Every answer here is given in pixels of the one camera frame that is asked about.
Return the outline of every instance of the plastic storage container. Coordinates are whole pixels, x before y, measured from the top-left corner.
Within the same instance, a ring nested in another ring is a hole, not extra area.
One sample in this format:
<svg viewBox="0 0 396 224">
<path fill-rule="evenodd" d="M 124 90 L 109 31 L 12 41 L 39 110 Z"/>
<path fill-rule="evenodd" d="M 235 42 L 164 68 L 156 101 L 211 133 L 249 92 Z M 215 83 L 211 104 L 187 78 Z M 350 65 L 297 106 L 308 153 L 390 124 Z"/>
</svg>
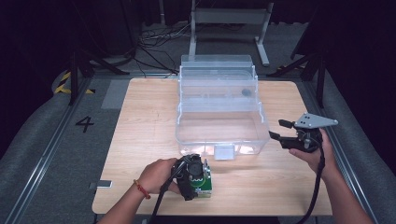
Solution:
<svg viewBox="0 0 396 224">
<path fill-rule="evenodd" d="M 183 55 L 176 139 L 182 155 L 232 160 L 258 154 L 270 139 L 248 55 Z"/>
</svg>

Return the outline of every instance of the human hand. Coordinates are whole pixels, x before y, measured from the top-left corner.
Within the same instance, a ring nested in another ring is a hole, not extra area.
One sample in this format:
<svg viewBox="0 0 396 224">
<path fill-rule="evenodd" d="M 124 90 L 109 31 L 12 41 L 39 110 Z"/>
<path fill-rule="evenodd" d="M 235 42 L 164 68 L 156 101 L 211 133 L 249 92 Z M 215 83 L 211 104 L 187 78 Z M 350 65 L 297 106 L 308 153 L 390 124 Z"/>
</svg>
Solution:
<svg viewBox="0 0 396 224">
<path fill-rule="evenodd" d="M 138 182 L 148 193 L 160 193 L 160 188 L 165 181 L 171 176 L 172 166 L 177 161 L 176 158 L 168 160 L 157 160 L 146 166 L 140 175 Z M 169 190 L 174 193 L 180 193 L 178 186 L 172 181 Z"/>
<path fill-rule="evenodd" d="M 322 134 L 322 147 L 325 158 L 325 167 L 322 172 L 322 178 L 326 178 L 328 175 L 331 175 L 334 172 L 338 171 L 337 164 L 335 162 L 332 143 L 330 142 L 329 136 L 326 132 L 320 129 Z M 303 161 L 306 161 L 309 167 L 316 173 L 318 171 L 318 164 L 320 161 L 320 150 L 315 150 L 312 153 L 303 152 L 299 149 L 292 148 L 289 150 L 289 153 Z"/>
</svg>

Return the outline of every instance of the metal rail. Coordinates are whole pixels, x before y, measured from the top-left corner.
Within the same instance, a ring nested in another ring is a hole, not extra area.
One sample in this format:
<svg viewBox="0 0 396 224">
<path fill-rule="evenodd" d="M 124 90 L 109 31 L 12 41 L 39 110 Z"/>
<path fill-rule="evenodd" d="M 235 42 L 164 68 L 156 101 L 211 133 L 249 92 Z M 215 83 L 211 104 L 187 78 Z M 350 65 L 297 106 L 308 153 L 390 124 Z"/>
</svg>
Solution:
<svg viewBox="0 0 396 224">
<path fill-rule="evenodd" d="M 309 100 L 312 101 L 314 108 L 312 113 L 315 113 L 317 115 L 320 115 L 322 117 L 327 118 L 326 111 L 324 109 L 321 109 L 318 106 L 317 100 L 316 100 L 316 91 L 314 87 L 312 86 L 312 83 L 310 82 L 304 82 L 304 87 L 306 91 L 308 92 Z M 329 138 L 332 142 L 332 146 L 334 148 L 334 157 L 337 160 L 338 166 L 341 170 L 341 173 L 344 176 L 344 179 L 346 180 L 346 183 L 349 185 L 350 189 L 352 192 L 355 194 L 359 202 L 361 203 L 361 206 L 364 208 L 366 213 L 370 216 L 372 221 L 374 223 L 378 223 L 378 220 L 375 217 L 374 211 L 369 204 L 366 195 L 363 192 L 363 189 L 361 188 L 361 184 L 359 183 L 358 178 L 355 175 L 355 172 L 353 171 L 349 161 L 347 160 L 347 156 L 344 153 L 344 149 L 341 146 L 340 141 L 338 140 L 334 129 L 330 127 L 325 128 L 327 134 L 329 135 Z"/>
<path fill-rule="evenodd" d="M 85 90 L 88 89 L 90 83 L 91 83 L 90 79 L 84 78 L 81 82 L 78 92 L 85 92 Z M 52 158 L 54 157 L 58 149 L 58 146 L 64 136 L 64 132 L 67 127 L 67 124 L 69 123 L 70 119 L 72 118 L 73 114 L 78 108 L 78 104 L 83 96 L 84 94 L 79 94 L 75 103 L 67 107 L 66 110 L 64 111 L 64 115 L 58 127 L 56 128 L 53 136 L 49 140 L 49 144 L 44 150 L 43 155 L 41 156 L 39 162 L 35 166 L 35 169 L 33 170 L 29 180 L 27 181 L 19 199 L 14 204 L 14 207 L 12 208 L 11 212 L 8 214 L 8 217 L 6 219 L 6 224 L 20 223 L 21 218 L 27 209 L 27 206 L 29 205 L 30 201 L 32 201 L 32 198 L 35 195 L 35 192 L 38 189 L 41 180 L 43 179 L 45 173 L 47 172 L 50 166 Z"/>
</svg>

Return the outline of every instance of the black cable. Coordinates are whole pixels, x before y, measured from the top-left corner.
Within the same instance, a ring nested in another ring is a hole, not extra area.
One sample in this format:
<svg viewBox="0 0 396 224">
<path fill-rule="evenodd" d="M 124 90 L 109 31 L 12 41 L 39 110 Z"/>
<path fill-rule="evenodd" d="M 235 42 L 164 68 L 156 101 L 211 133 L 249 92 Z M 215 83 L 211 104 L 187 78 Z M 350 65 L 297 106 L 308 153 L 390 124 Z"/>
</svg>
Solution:
<svg viewBox="0 0 396 224">
<path fill-rule="evenodd" d="M 171 174 L 171 176 L 166 180 L 165 183 L 160 188 L 160 194 L 158 195 L 157 202 L 155 203 L 154 211 L 151 214 L 151 218 L 148 224 L 152 224 L 155 217 L 157 216 L 158 209 L 160 208 L 161 201 L 163 200 L 163 195 L 168 190 L 169 186 L 171 185 L 173 179 L 180 173 L 180 171 L 187 165 L 186 161 L 183 161 L 177 169 Z"/>
<path fill-rule="evenodd" d="M 142 68 L 140 67 L 140 62 L 138 61 L 138 60 L 135 60 L 136 61 L 136 64 L 137 64 L 137 66 L 139 67 L 139 70 L 143 73 L 143 75 L 145 76 L 145 77 L 147 77 L 146 76 L 146 73 L 142 70 Z"/>
<path fill-rule="evenodd" d="M 148 67 L 153 67 L 153 68 L 158 68 L 158 69 L 164 69 L 163 67 L 151 65 L 151 64 L 148 64 L 148 63 L 143 63 L 142 61 L 139 61 L 139 60 L 137 60 L 137 59 L 134 59 L 134 60 L 135 60 L 137 63 L 141 63 L 141 64 L 143 64 L 143 65 L 145 65 L 145 66 L 148 66 Z"/>
<path fill-rule="evenodd" d="M 305 216 L 303 216 L 303 218 L 299 222 L 297 222 L 298 224 L 305 223 L 306 220 L 311 216 L 311 213 L 314 210 L 315 203 L 318 198 L 318 192 L 319 192 L 319 187 L 320 187 L 320 178 L 321 178 L 323 169 L 325 167 L 324 151 L 323 151 L 323 147 L 321 144 L 319 144 L 319 150 L 320 150 L 320 161 L 318 164 L 317 178 L 315 180 L 315 189 L 314 189 L 314 193 L 312 195 L 311 204 L 309 205 L 308 211 L 306 212 Z"/>
<path fill-rule="evenodd" d="M 172 69 L 172 68 L 166 67 L 163 63 L 161 63 L 160 61 L 158 61 L 151 53 L 149 53 L 146 49 L 141 48 L 141 47 L 140 47 L 140 49 L 142 49 L 143 51 L 145 51 L 145 52 L 148 54 L 148 56 L 150 56 L 155 62 L 157 62 L 157 63 L 162 67 L 162 69 L 168 70 L 168 71 L 170 71 L 171 73 L 174 73 L 174 74 L 177 74 L 177 73 L 178 73 L 178 71 L 177 71 L 176 69 Z"/>
<path fill-rule="evenodd" d="M 173 67 L 174 67 L 174 72 L 175 73 L 178 73 L 178 71 L 176 70 L 176 64 L 175 64 L 175 61 L 172 59 L 172 57 L 166 52 L 166 51 L 164 51 L 164 50 L 156 50 L 156 49 L 147 49 L 147 50 L 151 50 L 151 51 L 156 51 L 156 52 L 160 52 L 160 53 L 164 53 L 164 54 L 166 54 L 166 56 L 168 56 L 168 58 L 169 58 L 169 60 L 172 62 L 172 64 L 173 64 Z"/>
<path fill-rule="evenodd" d="M 124 64 L 127 64 L 128 62 L 130 62 L 133 58 L 134 57 L 129 54 L 128 57 L 125 58 L 124 60 L 116 62 L 116 63 L 111 63 L 111 65 L 116 66 L 116 67 L 121 66 L 121 65 L 124 65 Z M 90 65 L 94 68 L 104 68 L 101 64 L 97 64 L 97 63 L 90 63 Z"/>
<path fill-rule="evenodd" d="M 186 34 L 187 31 L 190 30 L 189 28 L 190 28 L 189 24 L 177 28 L 175 27 L 164 28 L 159 34 L 156 34 L 154 30 L 147 30 L 144 31 L 144 33 L 142 34 L 142 37 L 140 38 L 140 42 L 141 45 L 144 46 L 145 48 L 159 47 L 170 40 L 174 40 L 182 37 L 184 34 Z M 154 43 L 146 42 L 146 40 L 152 40 L 152 39 L 154 39 Z"/>
</svg>

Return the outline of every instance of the red bracelet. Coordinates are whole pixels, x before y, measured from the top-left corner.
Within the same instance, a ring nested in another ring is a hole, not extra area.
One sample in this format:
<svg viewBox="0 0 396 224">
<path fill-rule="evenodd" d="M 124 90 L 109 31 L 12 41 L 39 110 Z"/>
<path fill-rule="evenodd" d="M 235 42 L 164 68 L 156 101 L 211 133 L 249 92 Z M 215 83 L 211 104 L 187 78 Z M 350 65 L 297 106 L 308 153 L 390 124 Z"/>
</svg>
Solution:
<svg viewBox="0 0 396 224">
<path fill-rule="evenodd" d="M 134 180 L 134 183 L 136 184 L 137 189 L 145 195 L 146 199 L 151 198 L 151 196 L 149 196 L 148 192 L 145 189 L 143 189 L 143 187 L 139 184 L 139 182 L 137 182 L 137 180 Z"/>
</svg>

